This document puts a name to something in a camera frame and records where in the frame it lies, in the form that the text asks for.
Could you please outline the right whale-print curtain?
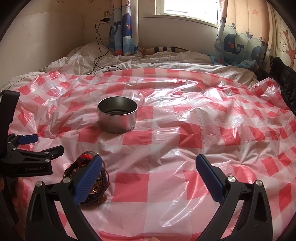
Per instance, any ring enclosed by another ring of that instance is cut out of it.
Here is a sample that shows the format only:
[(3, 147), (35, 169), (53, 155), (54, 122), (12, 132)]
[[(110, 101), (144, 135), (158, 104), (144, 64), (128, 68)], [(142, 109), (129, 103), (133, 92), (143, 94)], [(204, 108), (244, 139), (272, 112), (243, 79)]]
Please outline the right whale-print curtain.
[(217, 1), (218, 31), (214, 65), (232, 65), (254, 70), (266, 58), (270, 16), (267, 1)]

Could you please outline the white striped bed sheet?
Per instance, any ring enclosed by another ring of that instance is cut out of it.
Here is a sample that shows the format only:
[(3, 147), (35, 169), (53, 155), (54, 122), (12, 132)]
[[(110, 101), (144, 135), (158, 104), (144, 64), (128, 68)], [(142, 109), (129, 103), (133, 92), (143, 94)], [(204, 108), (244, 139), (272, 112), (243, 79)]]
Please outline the white striped bed sheet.
[[(8, 82), (1, 84), (1, 90), (15, 90), (38, 75), (51, 71), (74, 75), (89, 75), (94, 67), (93, 61), (99, 56), (100, 50), (106, 51), (107, 49), (102, 44), (97, 44), (96, 42), (78, 47), (72, 50), (66, 57), (51, 62), (47, 67), (35, 72), (13, 76)], [(232, 79), (248, 87), (258, 82), (254, 72), (248, 69), (231, 65), (214, 65), (209, 56), (191, 51), (182, 53), (158, 52), (144, 57), (141, 53), (135, 56), (114, 56), (109, 53), (98, 61), (98, 67), (95, 68), (94, 74), (103, 73), (107, 70), (115, 71), (137, 68), (182, 69), (208, 72)]]

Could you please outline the round metal tin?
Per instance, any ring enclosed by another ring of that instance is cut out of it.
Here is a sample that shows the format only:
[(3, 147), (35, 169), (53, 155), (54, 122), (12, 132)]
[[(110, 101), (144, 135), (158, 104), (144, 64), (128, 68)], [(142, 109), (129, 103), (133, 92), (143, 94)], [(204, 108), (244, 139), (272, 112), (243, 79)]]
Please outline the round metal tin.
[(123, 96), (112, 96), (98, 103), (99, 127), (108, 133), (122, 134), (134, 129), (137, 123), (137, 103)]

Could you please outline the red white checkered plastic sheet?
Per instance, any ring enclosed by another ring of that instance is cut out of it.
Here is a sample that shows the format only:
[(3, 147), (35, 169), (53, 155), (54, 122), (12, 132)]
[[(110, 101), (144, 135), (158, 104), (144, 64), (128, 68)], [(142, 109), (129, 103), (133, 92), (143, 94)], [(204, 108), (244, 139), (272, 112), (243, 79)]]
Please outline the red white checkered plastic sheet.
[[(240, 182), (263, 182), (274, 238), (295, 213), (295, 115), (273, 79), (246, 87), (187, 70), (53, 71), (15, 90), (10, 132), (39, 136), (27, 150), (65, 149), (42, 181), (59, 182), (83, 152), (104, 160), (107, 200), (82, 207), (103, 240), (195, 240), (219, 206), (196, 171), (198, 154)], [(98, 103), (112, 96), (137, 103), (131, 131), (99, 127)]]

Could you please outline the white window frame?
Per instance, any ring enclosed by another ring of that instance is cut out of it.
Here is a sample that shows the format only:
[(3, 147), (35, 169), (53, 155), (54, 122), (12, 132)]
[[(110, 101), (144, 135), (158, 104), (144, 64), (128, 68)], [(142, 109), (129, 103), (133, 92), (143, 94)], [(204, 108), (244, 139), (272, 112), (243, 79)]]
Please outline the white window frame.
[(213, 0), (159, 0), (156, 14), (182, 16), (217, 25), (218, 1)]

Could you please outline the black bag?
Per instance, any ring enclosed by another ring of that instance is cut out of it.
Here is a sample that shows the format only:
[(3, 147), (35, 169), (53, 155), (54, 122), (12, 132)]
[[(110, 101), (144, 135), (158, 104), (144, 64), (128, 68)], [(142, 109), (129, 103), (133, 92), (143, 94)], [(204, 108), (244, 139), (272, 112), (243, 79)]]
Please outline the black bag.
[(286, 105), (295, 113), (295, 99), (296, 99), (296, 73), (295, 71), (285, 65), (280, 57), (270, 57), (270, 72), (259, 69), (260, 76), (258, 80), (263, 80), (267, 77), (274, 79), (279, 85), (281, 95)]

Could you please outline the left whale-print curtain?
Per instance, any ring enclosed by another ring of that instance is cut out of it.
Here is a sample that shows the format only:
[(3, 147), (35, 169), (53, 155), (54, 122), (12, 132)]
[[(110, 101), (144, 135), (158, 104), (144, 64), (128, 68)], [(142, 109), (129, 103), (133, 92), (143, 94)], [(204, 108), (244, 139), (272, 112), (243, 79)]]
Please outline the left whale-print curtain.
[(111, 27), (108, 47), (114, 55), (130, 56), (138, 52), (138, 0), (111, 2)]

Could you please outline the whale-print curtain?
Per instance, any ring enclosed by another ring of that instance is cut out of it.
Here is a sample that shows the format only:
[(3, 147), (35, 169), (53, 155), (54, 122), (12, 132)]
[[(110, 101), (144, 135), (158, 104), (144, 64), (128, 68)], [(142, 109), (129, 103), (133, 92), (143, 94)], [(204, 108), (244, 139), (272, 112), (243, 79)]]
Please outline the whale-print curtain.
[(114, 55), (130, 56), (138, 52), (138, 0), (111, 2), (111, 27), (108, 47)]
[(214, 65), (232, 65), (254, 70), (266, 58), (270, 16), (267, 1), (217, 1), (218, 31)]

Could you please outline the pile of beaded jewelry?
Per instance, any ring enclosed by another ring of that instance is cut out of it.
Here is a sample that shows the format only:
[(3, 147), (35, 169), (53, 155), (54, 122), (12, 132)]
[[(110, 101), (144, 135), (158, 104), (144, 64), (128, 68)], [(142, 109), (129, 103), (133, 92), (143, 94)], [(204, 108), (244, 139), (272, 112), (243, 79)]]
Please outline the pile of beaded jewelry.
[[(88, 166), (89, 162), (95, 156), (95, 152), (87, 151), (82, 153), (74, 163), (72, 163), (68, 168), (65, 170), (63, 177), (70, 177), (72, 178), (80, 168)], [(84, 202), (80, 202), (80, 204), (89, 204), (95, 203), (97, 205), (102, 204), (106, 201), (107, 197), (105, 192), (109, 187), (109, 174), (105, 168), (105, 163), (102, 161), (102, 168), (101, 172), (98, 175), (92, 189), (89, 192), (86, 200)]]

